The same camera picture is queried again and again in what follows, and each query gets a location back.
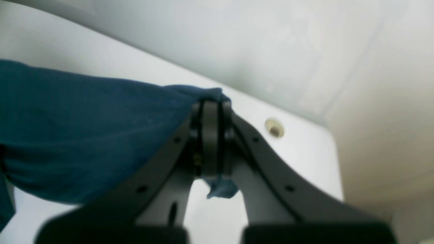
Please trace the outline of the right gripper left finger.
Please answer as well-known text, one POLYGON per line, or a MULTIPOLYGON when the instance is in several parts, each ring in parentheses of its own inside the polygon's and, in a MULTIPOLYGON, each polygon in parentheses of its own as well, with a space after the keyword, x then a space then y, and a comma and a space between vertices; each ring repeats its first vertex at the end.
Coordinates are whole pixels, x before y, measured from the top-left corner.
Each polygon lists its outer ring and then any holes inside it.
POLYGON ((89 204, 47 222, 37 244, 189 244, 191 185, 219 174, 221 103, 201 101, 135 174, 89 204))

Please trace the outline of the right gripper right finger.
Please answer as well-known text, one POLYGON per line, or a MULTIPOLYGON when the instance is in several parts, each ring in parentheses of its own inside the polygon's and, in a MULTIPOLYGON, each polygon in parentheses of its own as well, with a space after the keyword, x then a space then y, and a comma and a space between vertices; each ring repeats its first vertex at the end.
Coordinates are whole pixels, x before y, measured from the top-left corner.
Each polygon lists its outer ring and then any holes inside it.
POLYGON ((222 104, 222 174, 243 194, 243 244, 395 244, 378 218, 329 196, 290 168, 230 102, 222 104))

